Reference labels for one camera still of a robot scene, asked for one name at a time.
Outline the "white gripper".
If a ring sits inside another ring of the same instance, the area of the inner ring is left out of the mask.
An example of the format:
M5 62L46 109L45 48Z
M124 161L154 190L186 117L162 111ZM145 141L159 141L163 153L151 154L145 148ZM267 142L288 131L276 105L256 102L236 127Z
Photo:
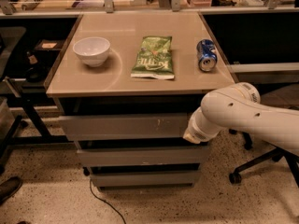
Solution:
M183 138L190 143L200 144L213 139L221 130L221 126L209 121L204 116L202 109L197 108L189 119Z

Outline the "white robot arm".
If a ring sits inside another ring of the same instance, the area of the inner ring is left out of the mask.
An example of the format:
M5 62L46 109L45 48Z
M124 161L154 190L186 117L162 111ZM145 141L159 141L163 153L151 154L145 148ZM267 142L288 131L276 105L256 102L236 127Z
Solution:
M259 92L247 82L210 91L192 113L183 138L200 144L232 129L299 155L299 112L260 102Z

